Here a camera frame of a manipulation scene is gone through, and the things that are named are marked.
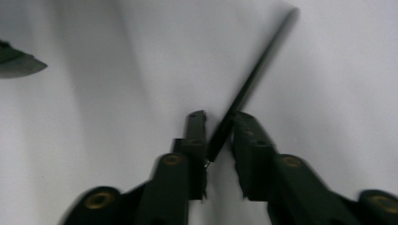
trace black stick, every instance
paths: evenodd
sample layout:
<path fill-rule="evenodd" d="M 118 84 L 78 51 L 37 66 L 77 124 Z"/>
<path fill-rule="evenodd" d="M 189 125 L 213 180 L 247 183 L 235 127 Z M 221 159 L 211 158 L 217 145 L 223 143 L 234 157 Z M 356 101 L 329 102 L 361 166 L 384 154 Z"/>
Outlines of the black stick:
<path fill-rule="evenodd" d="M 222 150 L 222 147 L 231 133 L 233 127 L 233 118 L 236 111 L 239 111 L 249 94 L 253 90 L 253 85 L 258 80 L 261 74 L 264 74 L 264 70 L 268 67 L 271 59 L 277 52 L 278 48 L 282 45 L 282 42 L 285 36 L 290 31 L 290 28 L 293 26 L 299 15 L 299 9 L 294 8 L 291 10 L 287 16 L 284 18 L 282 25 L 279 27 L 278 31 L 272 38 L 271 42 L 267 45 L 264 53 L 260 56 L 260 59 L 255 64 L 252 73 L 249 75 L 246 82 L 243 84 L 240 89 L 237 97 L 235 98 L 232 105 L 229 107 L 225 117 L 222 119 L 222 122 L 217 127 L 213 136 L 210 139 L 210 142 L 207 146 L 207 160 L 213 162 L 217 155 Z"/>

